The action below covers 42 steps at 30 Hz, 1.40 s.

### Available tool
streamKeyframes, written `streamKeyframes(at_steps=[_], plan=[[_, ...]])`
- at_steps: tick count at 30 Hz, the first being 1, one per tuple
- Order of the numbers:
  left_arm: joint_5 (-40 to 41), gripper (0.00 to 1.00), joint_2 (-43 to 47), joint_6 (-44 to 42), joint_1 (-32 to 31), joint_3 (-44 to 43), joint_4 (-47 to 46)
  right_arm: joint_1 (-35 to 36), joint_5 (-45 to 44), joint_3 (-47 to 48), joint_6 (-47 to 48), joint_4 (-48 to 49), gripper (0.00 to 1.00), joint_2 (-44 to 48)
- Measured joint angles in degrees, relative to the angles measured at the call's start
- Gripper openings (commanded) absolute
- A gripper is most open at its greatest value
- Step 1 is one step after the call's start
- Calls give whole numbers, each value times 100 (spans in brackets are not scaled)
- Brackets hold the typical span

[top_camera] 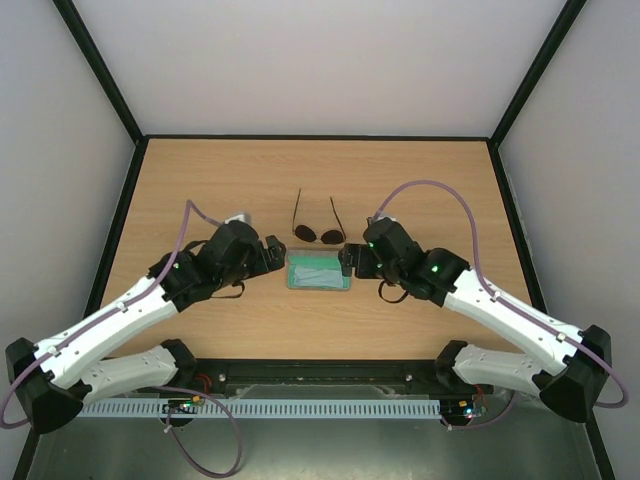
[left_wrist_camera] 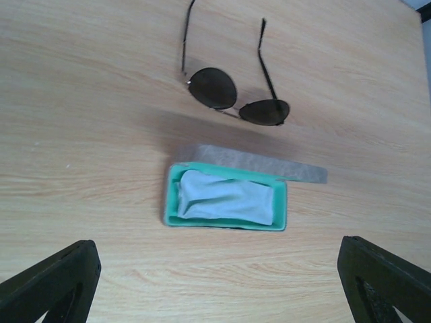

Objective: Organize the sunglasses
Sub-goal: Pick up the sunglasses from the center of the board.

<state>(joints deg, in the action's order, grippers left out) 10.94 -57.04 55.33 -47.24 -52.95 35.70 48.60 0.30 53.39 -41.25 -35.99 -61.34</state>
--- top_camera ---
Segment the grey glasses case green lining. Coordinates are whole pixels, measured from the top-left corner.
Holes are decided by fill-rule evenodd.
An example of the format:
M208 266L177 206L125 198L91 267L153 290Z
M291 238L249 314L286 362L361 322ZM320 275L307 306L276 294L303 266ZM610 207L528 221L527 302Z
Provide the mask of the grey glasses case green lining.
M351 279L343 275L342 288L297 287L293 284L293 269L296 265L316 269L332 269L337 270L342 274L337 249L291 249L286 254L286 260L286 283L289 289L342 292L348 291L351 288Z

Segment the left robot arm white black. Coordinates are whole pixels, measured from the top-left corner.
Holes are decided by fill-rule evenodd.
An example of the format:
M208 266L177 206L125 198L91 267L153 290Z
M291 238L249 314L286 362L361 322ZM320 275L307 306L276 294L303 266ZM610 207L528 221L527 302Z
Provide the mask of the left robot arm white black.
M166 254L128 291L78 324L38 342L13 341L5 357L25 423L37 434L50 433L101 399L188 381L195 360L177 340L129 357L107 356L221 289L282 269L285 256L277 237L261 239L249 224L230 220L210 239Z

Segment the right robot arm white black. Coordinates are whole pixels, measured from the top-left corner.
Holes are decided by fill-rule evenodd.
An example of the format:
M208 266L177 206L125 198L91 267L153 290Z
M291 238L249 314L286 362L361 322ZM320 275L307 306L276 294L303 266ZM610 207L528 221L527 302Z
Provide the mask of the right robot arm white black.
M364 239L338 253L346 276L398 286L404 296L462 314L518 347L509 353L450 341L434 365L443 389L496 386L536 397L569 421L589 420L609 377L611 337L606 331L580 329L521 302L453 252L422 249L391 218L371 223Z

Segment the light blue cleaning cloth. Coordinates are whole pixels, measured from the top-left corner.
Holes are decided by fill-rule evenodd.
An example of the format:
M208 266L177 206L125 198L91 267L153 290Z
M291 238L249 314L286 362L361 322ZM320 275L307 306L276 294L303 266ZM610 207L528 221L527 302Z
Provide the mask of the light blue cleaning cloth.
M297 287L342 288L343 276L337 270L296 265L293 269L293 284Z

